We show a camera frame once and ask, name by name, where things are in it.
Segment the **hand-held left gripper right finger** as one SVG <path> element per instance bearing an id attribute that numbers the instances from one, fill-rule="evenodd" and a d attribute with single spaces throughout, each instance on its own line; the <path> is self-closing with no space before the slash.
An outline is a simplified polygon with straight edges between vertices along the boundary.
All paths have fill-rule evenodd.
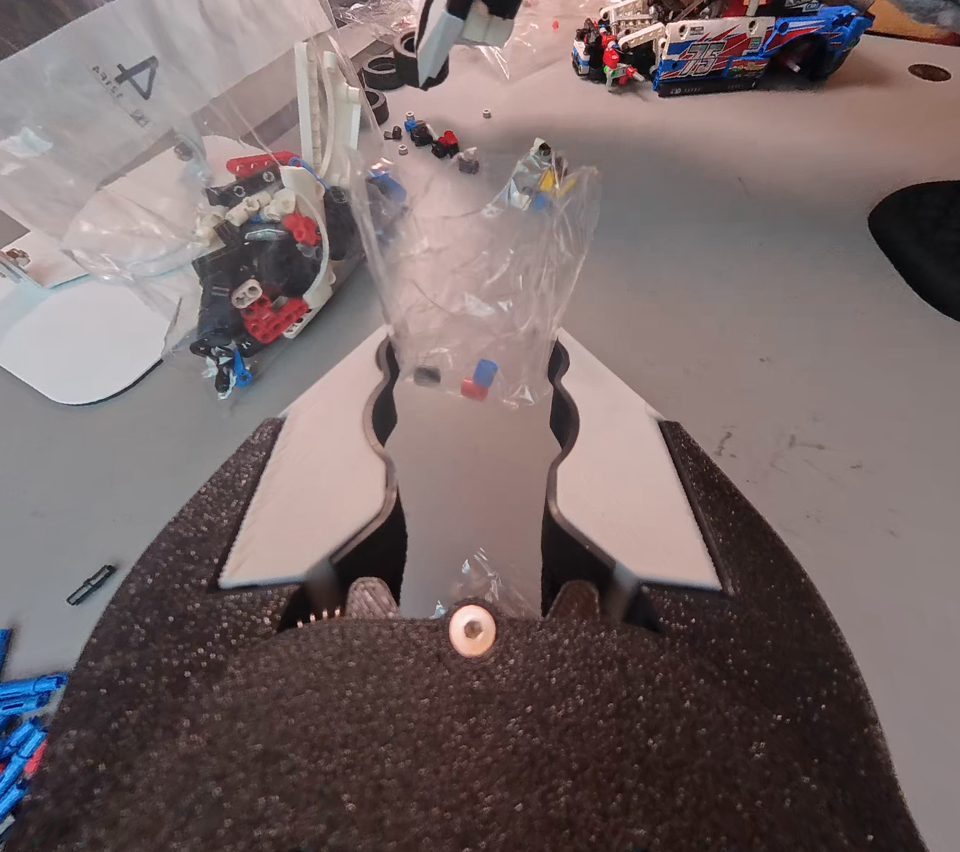
<path id="1" fill-rule="evenodd" d="M 555 353 L 551 517 L 600 559 L 622 594 L 641 585 L 720 594 L 664 418 L 570 333 L 558 333 Z"/>

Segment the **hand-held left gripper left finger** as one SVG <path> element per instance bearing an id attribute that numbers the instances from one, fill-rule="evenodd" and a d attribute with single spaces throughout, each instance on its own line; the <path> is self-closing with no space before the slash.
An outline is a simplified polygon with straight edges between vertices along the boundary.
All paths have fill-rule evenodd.
<path id="1" fill-rule="evenodd" d="M 398 491 L 386 449 L 398 375 L 382 325 L 287 408 L 220 588 L 317 579 L 339 547 L 387 518 Z"/>

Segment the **large clear toy brick bag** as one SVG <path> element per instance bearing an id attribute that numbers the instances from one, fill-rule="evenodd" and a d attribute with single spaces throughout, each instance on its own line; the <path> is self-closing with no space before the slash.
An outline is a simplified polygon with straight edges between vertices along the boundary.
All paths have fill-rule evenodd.
<path id="1" fill-rule="evenodd" d="M 330 0 L 2 0 L 1 199 L 170 318 L 218 398 L 362 256 L 371 109 Z"/>

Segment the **small clear plastic bag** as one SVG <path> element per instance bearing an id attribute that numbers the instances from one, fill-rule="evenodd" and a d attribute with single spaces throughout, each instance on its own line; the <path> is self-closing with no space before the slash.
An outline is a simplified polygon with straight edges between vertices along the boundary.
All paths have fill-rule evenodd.
<path id="1" fill-rule="evenodd" d="M 513 208 L 507 185 L 533 141 L 515 153 L 474 147 L 477 175 L 422 150 L 395 150 L 368 168 L 359 228 L 402 382 L 464 398 L 462 379 L 489 358 L 499 369 L 486 402 L 520 408 L 546 396 L 599 221 L 602 174 L 549 143 L 575 185 L 546 212 Z M 441 384 L 416 385 L 417 365 L 438 366 Z"/>

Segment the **grey desk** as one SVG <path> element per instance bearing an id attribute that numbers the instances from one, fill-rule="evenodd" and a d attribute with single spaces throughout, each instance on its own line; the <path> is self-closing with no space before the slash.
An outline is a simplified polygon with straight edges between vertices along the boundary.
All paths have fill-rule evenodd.
<path id="1" fill-rule="evenodd" d="M 930 850 L 958 848 L 958 323 L 880 252 L 867 216 L 958 178 L 958 48 L 865 36 L 823 87 L 618 96 L 562 60 L 505 81 L 471 50 L 399 112 L 535 136 L 602 171 L 564 326 L 718 460 L 843 630 Z M 949 69 L 946 82 L 908 65 Z M 65 407 L 2 372 L 6 672 L 71 668 L 128 567 L 267 417 L 381 322 L 364 269 L 235 404 L 162 365 Z"/>

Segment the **cluster of small toy pieces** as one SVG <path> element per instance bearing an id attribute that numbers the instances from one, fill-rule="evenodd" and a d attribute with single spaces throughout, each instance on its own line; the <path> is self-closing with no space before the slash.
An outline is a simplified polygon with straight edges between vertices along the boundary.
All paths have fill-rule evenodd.
<path id="1" fill-rule="evenodd" d="M 428 151 L 440 161 L 449 161 L 461 174 L 477 175 L 481 162 L 474 147 L 463 148 L 452 129 L 437 132 L 426 120 L 407 112 L 401 125 L 385 126 L 383 140 L 396 146 L 397 155 L 408 155 L 411 150 Z"/>

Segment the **flat empty clear bag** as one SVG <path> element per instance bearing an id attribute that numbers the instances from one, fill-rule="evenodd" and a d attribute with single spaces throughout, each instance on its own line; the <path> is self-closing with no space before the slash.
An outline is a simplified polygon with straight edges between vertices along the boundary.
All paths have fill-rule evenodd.
<path id="1" fill-rule="evenodd" d="M 454 606 L 474 601 L 513 618 L 540 618 L 539 590 L 524 591 L 519 588 L 520 584 L 514 566 L 496 563 L 485 549 L 478 548 L 456 566 L 452 579 L 438 595 L 428 618 L 441 619 Z"/>

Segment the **toy race car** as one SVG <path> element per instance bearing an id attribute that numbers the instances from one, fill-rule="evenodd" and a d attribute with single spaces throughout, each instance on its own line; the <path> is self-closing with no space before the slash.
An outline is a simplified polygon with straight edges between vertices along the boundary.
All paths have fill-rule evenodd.
<path id="1" fill-rule="evenodd" d="M 785 73 L 821 83 L 874 21 L 865 0 L 620 0 L 576 30 L 571 68 L 610 92 L 646 81 L 661 98 Z"/>

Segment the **black toy pin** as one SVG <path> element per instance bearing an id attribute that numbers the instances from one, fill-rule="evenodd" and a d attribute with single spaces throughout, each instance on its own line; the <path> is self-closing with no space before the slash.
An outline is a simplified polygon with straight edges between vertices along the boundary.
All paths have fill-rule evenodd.
<path id="1" fill-rule="evenodd" d="M 66 597 L 66 604 L 71 607 L 82 605 L 101 590 L 117 572 L 117 566 L 111 563 L 101 566 Z"/>

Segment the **pile of blue toy pins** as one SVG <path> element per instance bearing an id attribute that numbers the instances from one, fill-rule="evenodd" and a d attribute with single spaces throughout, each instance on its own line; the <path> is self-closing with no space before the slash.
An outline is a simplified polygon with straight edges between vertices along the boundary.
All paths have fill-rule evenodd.
<path id="1" fill-rule="evenodd" d="M 1 681 L 1 826 L 13 825 L 39 771 L 68 672 Z"/>

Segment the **brown cardboard strip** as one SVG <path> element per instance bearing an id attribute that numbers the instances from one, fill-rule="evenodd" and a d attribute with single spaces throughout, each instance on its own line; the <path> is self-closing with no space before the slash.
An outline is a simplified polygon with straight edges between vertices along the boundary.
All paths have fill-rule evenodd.
<path id="1" fill-rule="evenodd" d="M 935 24 L 922 23 L 886 0 L 875 0 L 870 31 L 878 35 L 944 45 L 959 45 L 959 33 Z"/>

